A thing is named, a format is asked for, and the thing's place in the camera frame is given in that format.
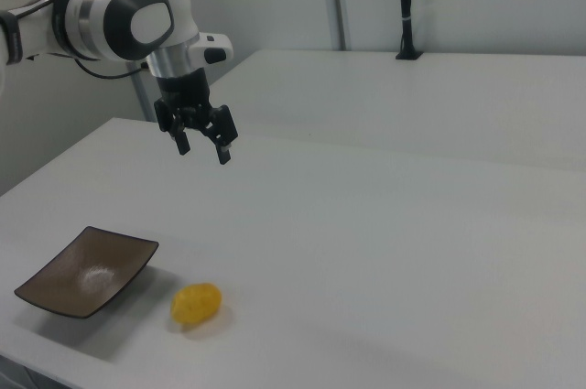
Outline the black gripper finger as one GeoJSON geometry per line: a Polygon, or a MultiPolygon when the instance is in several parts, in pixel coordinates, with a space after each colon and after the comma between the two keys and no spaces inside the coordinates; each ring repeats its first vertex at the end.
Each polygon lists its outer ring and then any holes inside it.
{"type": "Polygon", "coordinates": [[[209,122],[203,133],[214,143],[219,163],[227,164],[231,159],[232,142],[238,137],[230,108],[227,105],[212,108],[209,111],[209,122]]]}
{"type": "Polygon", "coordinates": [[[177,114],[174,119],[173,122],[171,124],[171,127],[169,129],[169,133],[172,136],[172,138],[174,139],[178,151],[181,155],[186,155],[189,151],[190,151],[190,143],[189,143],[189,139],[187,137],[187,134],[185,132],[186,126],[181,118],[181,116],[179,114],[177,114]]]}

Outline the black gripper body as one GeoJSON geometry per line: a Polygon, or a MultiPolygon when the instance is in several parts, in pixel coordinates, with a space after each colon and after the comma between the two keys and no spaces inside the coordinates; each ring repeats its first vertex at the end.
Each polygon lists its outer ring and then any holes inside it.
{"type": "Polygon", "coordinates": [[[210,86],[204,68],[178,77],[157,78],[161,97],[154,102],[159,129],[169,132],[179,116],[188,128],[201,130],[211,121],[210,86]]]}

